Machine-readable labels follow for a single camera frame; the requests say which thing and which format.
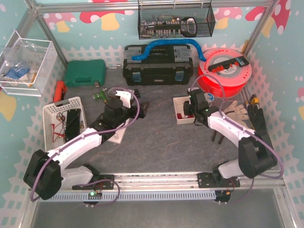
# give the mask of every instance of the black metal basket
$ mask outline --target black metal basket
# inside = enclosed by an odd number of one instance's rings
[[[139,39],[211,37],[214,26],[211,1],[159,5],[138,2]]]

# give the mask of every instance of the white picket fence pattern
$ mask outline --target white picket fence pattern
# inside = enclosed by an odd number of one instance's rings
[[[236,47],[236,45],[233,44],[229,48],[232,48],[237,51],[241,51],[243,49],[243,46],[244,45],[241,45],[240,47]],[[216,47],[218,47],[216,44],[214,44],[211,47],[208,47],[207,44],[204,44],[202,46],[202,50],[204,52],[210,48],[216,48]],[[220,48],[226,48],[226,44],[220,46]],[[103,59],[105,61],[106,67],[116,67],[117,65],[122,66],[124,63],[123,61],[124,48],[120,45],[118,46],[117,49],[114,49],[112,46],[109,46],[108,49],[104,49],[102,46],[100,46],[98,49],[94,49],[93,47],[90,47],[89,49],[80,47],[79,50],[76,50],[74,47],[71,47],[70,50],[66,50],[63,47],[62,52],[65,55],[67,61]],[[194,66],[197,67],[199,65],[199,56],[194,46],[191,46],[191,57]]]
[[[9,179],[11,184],[10,191],[2,195],[6,203],[0,209],[1,228],[16,228],[19,227],[21,222],[23,216],[21,209],[24,206],[26,192],[29,190],[29,187],[23,182],[23,176],[33,152],[39,149],[44,150],[42,108],[53,102],[56,82],[62,80],[65,73],[65,68],[59,58],[57,58],[55,66],[43,96],[38,98],[39,106],[35,106],[36,115],[31,116],[33,124],[27,127],[29,135],[28,138],[23,139],[25,143],[24,150],[19,151],[21,156],[20,163],[14,164],[16,175]]]
[[[269,83],[266,83],[265,81],[267,75],[263,75],[262,67],[259,67],[259,59],[256,59],[256,52],[251,52],[249,58],[253,74],[248,81],[247,88],[250,94],[256,94],[260,99],[260,105],[263,108],[264,116],[266,117],[267,131],[270,135],[274,149],[278,152],[284,163],[286,174],[284,175],[284,181],[287,185],[287,190],[290,196],[298,198],[298,204],[295,204],[294,200],[292,200],[292,202],[298,220],[300,221],[299,212],[304,212],[304,203],[301,203],[300,198],[300,196],[303,196],[304,194],[304,185],[302,181],[304,180],[304,172],[297,169],[299,159],[294,158],[292,155],[294,146],[289,145],[287,141],[290,134],[284,132],[285,122],[280,121],[281,112],[276,109],[277,101],[273,100],[274,93],[269,91]]]

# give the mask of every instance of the white label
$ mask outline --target white label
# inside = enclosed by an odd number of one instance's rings
[[[227,61],[227,60],[230,60],[230,58],[220,57],[220,58],[214,60],[213,64],[221,63],[221,62],[224,62],[224,61]],[[224,75],[231,75],[231,74],[234,74],[236,71],[237,71],[237,66],[232,65],[232,67],[230,67],[229,69],[222,70],[219,73],[224,74]]]

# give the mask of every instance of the glove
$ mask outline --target glove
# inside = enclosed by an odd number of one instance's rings
[[[264,118],[264,113],[262,108],[257,108],[256,105],[248,106],[248,115],[250,121],[256,131],[264,130],[266,131],[266,122]]]
[[[223,112],[238,124],[248,127],[243,120],[249,120],[249,116],[246,108],[242,104],[238,105],[238,102],[234,101],[228,108],[225,108]]]

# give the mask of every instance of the green object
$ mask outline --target green object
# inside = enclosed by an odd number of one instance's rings
[[[67,87],[101,86],[105,83],[105,62],[102,59],[70,61],[64,82]]]
[[[105,92],[103,90],[101,90],[97,94],[93,94],[92,97],[94,98],[94,100],[103,99],[105,103],[107,102],[106,97],[105,97]]]

